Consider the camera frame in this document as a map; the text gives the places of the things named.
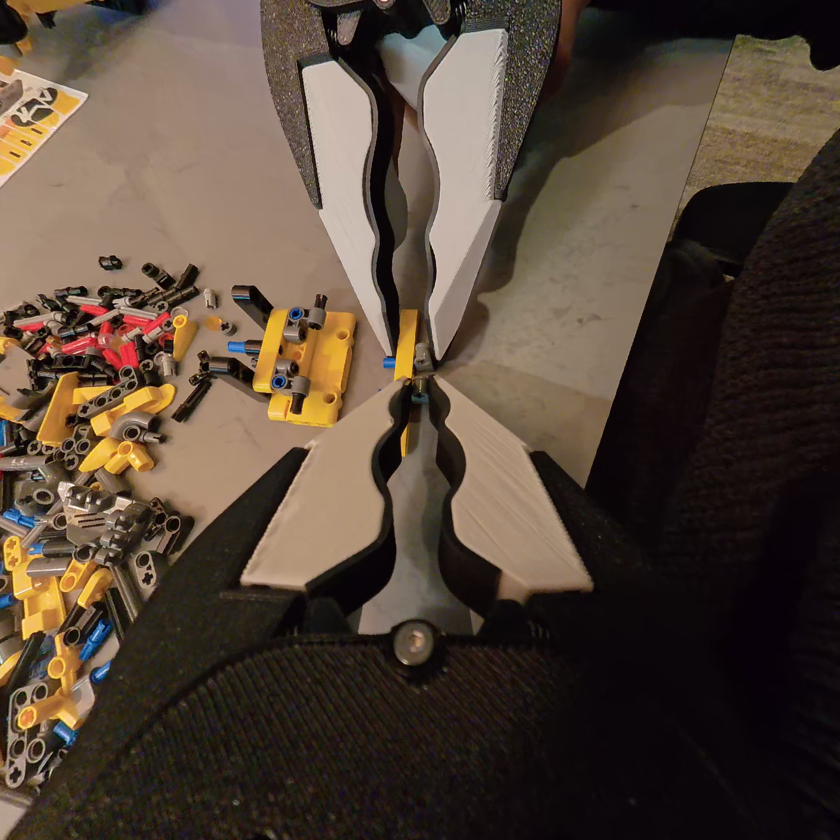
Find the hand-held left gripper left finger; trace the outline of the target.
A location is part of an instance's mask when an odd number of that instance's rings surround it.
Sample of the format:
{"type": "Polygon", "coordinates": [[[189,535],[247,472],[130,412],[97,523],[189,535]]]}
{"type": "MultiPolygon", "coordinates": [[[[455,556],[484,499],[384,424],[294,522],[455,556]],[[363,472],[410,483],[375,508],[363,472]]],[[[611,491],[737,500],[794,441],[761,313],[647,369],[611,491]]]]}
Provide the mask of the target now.
{"type": "Polygon", "coordinates": [[[241,585],[331,597],[345,615],[382,591],[396,562],[387,482],[411,401],[411,381],[396,380],[310,442],[241,585]]]}

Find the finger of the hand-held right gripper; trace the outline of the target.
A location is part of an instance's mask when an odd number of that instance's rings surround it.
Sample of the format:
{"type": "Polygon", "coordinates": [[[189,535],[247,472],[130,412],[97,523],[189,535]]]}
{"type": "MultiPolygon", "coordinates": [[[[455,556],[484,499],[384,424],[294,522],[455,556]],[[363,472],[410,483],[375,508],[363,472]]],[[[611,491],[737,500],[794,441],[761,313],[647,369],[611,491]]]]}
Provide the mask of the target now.
{"type": "Polygon", "coordinates": [[[501,210],[496,176],[506,31],[450,39],[423,78],[422,136],[436,177],[426,232],[431,287],[427,330],[441,361],[452,343],[501,210]]]}
{"type": "Polygon", "coordinates": [[[400,303],[393,256],[403,189],[392,109],[378,80],[330,59],[301,72],[320,191],[319,215],[375,337],[396,353],[400,303]]]}

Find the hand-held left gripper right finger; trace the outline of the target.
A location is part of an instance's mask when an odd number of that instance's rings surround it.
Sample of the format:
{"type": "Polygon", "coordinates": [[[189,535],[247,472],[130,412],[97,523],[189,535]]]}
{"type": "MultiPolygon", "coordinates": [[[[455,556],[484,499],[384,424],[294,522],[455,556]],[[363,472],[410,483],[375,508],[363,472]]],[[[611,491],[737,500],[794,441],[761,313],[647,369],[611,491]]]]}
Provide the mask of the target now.
{"type": "Polygon", "coordinates": [[[530,447],[443,378],[427,392],[448,483],[437,552],[447,588],[481,618],[501,601],[592,592],[530,447]]]}

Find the yellow toy brick frame assembly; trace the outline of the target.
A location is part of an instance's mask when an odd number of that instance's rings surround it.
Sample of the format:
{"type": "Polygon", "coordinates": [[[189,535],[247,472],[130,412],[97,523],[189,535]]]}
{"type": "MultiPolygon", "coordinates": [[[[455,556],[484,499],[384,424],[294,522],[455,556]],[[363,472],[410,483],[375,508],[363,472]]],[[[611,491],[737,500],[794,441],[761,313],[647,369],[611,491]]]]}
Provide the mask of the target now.
{"type": "Polygon", "coordinates": [[[229,341],[227,356],[202,355],[199,380],[220,380],[264,404],[269,420],[330,427],[346,390],[356,317],[330,309],[317,294],[307,306],[275,308],[255,286],[235,286],[232,299],[260,339],[229,341]]]}

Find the yellow toy beam with pins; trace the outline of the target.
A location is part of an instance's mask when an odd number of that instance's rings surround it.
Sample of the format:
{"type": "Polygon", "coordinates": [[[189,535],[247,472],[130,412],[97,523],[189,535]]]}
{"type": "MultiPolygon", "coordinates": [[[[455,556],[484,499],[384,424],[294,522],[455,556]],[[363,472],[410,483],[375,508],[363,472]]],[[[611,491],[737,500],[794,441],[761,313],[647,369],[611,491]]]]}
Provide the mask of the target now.
{"type": "Polygon", "coordinates": [[[434,372],[434,358],[427,342],[420,340],[419,314],[405,309],[400,315],[400,334],[395,355],[383,359],[383,367],[393,373],[395,380],[410,379],[413,385],[411,415],[402,432],[402,456],[408,455],[417,437],[420,406],[428,402],[428,377],[434,372]]]}

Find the black toy angle connector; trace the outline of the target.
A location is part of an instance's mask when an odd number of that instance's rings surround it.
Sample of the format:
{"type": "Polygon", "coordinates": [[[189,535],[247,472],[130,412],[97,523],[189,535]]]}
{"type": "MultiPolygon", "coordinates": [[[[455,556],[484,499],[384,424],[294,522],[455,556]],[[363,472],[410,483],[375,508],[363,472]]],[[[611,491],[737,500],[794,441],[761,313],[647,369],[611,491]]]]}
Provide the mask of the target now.
{"type": "Polygon", "coordinates": [[[191,393],[182,402],[182,404],[174,410],[171,415],[171,420],[179,424],[187,422],[209,392],[214,380],[215,377],[211,375],[205,375],[196,379],[191,393]]]}

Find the person's dark knit sweater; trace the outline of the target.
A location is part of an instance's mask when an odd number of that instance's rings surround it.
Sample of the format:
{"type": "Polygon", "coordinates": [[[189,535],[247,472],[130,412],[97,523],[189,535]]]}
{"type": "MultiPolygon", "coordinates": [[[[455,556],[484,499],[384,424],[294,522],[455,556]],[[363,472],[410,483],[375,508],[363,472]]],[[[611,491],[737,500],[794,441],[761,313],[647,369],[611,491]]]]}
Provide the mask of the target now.
{"type": "Polygon", "coordinates": [[[803,838],[838,838],[838,132],[738,274],[667,244],[586,489],[692,592],[803,838]]]}

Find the pile of toy building parts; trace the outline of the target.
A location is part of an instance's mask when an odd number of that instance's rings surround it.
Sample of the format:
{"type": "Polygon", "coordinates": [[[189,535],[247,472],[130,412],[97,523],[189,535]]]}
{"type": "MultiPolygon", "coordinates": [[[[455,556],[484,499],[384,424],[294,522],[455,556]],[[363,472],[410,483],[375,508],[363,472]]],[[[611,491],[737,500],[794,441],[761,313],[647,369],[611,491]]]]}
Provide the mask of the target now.
{"type": "Polygon", "coordinates": [[[2,799],[28,804],[193,530],[127,478],[166,441],[199,269],[61,287],[2,310],[2,799]]]}

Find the yellow printed instruction sheet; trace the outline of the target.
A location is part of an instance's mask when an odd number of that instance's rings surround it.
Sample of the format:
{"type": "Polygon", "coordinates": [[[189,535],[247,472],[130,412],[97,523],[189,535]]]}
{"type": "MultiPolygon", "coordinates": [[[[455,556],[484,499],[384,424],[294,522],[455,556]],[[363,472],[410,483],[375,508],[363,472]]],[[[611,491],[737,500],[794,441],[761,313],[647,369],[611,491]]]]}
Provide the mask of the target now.
{"type": "Polygon", "coordinates": [[[1,75],[4,185],[88,100],[83,91],[15,69],[1,75]]]}

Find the black chair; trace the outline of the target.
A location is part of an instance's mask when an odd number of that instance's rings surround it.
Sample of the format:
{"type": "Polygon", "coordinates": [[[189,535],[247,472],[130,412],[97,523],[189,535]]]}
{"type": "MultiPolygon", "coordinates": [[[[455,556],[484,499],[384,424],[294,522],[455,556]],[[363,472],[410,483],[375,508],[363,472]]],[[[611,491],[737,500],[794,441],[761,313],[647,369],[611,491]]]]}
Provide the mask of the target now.
{"type": "Polygon", "coordinates": [[[706,187],[679,216],[672,241],[712,259],[725,277],[737,278],[791,182],[737,182],[706,187]]]}

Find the yellow black toy model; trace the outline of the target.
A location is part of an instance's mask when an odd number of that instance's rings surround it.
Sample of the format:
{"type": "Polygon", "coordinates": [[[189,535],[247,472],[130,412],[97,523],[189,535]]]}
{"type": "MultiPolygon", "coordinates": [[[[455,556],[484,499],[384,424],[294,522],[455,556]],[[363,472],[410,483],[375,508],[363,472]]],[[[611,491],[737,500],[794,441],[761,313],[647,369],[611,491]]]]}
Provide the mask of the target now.
{"type": "Polygon", "coordinates": [[[100,7],[110,12],[141,16],[150,5],[151,2],[147,1],[2,1],[2,72],[10,73],[19,60],[31,51],[30,30],[33,25],[55,28],[57,16],[77,7],[100,7]]]}

